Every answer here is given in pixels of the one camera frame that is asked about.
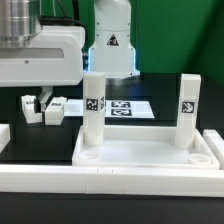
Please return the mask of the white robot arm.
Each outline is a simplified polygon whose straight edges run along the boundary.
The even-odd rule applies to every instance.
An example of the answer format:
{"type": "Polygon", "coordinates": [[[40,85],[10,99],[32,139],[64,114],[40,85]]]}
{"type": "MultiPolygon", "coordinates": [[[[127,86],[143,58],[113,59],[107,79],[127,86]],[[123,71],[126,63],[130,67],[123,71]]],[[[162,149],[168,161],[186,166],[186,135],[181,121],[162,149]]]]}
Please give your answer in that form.
{"type": "MultiPolygon", "coordinates": [[[[54,86],[83,78],[85,26],[67,16],[43,16],[41,0],[0,0],[0,87],[40,86],[42,108],[54,86]]],[[[88,69],[117,82],[136,76],[129,0],[94,0],[95,40],[88,69]]]]}

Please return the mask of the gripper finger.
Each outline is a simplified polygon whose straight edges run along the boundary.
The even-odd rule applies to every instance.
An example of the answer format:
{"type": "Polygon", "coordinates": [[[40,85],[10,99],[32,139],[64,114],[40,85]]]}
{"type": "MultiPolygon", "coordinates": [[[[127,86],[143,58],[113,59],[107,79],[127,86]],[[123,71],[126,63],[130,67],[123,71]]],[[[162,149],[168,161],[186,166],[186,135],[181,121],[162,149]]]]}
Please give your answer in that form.
{"type": "Polygon", "coordinates": [[[44,86],[42,88],[41,94],[34,99],[34,112],[42,113],[46,110],[47,105],[49,104],[50,97],[53,93],[52,86],[44,86]]]}

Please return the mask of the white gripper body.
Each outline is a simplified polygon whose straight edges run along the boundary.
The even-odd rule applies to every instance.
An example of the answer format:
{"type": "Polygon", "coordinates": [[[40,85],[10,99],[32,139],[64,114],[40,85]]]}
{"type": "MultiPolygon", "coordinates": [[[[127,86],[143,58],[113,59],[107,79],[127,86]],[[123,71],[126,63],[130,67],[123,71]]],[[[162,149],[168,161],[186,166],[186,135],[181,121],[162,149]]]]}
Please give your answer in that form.
{"type": "Polygon", "coordinates": [[[0,48],[0,87],[77,85],[85,30],[43,26],[26,48],[0,48]]]}

